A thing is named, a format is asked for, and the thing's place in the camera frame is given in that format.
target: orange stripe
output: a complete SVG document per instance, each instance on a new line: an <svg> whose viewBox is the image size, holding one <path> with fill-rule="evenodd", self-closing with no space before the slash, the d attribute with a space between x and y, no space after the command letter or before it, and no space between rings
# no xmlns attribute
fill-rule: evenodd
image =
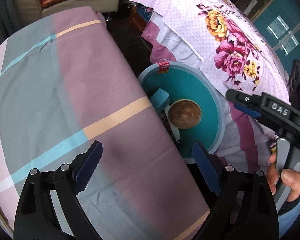
<svg viewBox="0 0 300 240"><path fill-rule="evenodd" d="M63 34L66 34L66 33L70 32L70 31L74 31L76 29L80 29L82 27L86 27L86 26L89 26L89 25L92 25L92 24L96 24L96 23L101 23L101 21L100 20L94 20L94 21L90 21L90 22L85 22L85 23L77 24L75 26L70 27L69 29L66 29L66 30L64 30L64 31L62 31L60 33L57 33L56 37L58 38L58 37L62 36Z"/></svg>
<svg viewBox="0 0 300 240"><path fill-rule="evenodd" d="M151 106L151 103L148 97L140 98L114 112L113 114L87 126L83 129L83 132L87 136L88 140L90 140L115 127L116 125L128 120L130 117L133 117L137 113L140 113L149 106Z"/></svg>
<svg viewBox="0 0 300 240"><path fill-rule="evenodd" d="M183 233L178 235L173 240L183 240L183 239L185 239L187 236L189 236L189 234L191 234L193 231L195 231L196 228L198 228L199 226L201 226L203 224L203 222L206 220L209 213L210 213L210 209L208 209L208 211L202 217L200 217L193 225L191 225L188 229L186 229Z"/></svg>

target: floral fabric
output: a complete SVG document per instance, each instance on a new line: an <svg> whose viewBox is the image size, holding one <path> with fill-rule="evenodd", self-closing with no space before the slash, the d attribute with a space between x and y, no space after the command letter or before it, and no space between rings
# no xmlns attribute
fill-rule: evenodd
<svg viewBox="0 0 300 240"><path fill-rule="evenodd" d="M153 8L202 61L200 70L225 95L267 92L289 102L278 57L229 0L132 0Z"/></svg>

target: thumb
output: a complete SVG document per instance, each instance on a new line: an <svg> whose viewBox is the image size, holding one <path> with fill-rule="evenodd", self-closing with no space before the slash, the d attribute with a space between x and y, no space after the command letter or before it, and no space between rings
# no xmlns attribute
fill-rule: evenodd
<svg viewBox="0 0 300 240"><path fill-rule="evenodd" d="M291 188L287 202L292 202L300 196L300 172L283 170L281 173L282 182Z"/></svg>

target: sofa leg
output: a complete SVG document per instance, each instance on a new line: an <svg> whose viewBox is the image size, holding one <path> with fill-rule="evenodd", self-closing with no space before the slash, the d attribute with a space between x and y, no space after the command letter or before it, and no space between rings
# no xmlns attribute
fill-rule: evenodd
<svg viewBox="0 0 300 240"><path fill-rule="evenodd" d="M107 13L106 22L110 22L112 20L111 13Z"/></svg>

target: red label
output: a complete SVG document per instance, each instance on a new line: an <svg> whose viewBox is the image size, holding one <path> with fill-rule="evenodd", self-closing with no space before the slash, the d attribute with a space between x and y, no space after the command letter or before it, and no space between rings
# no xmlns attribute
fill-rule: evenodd
<svg viewBox="0 0 300 240"><path fill-rule="evenodd" d="M169 71L169 67L170 67L170 63L168 61L164 61L164 62L159 62L159 69L157 74L163 74L163 73L167 73Z"/></svg>

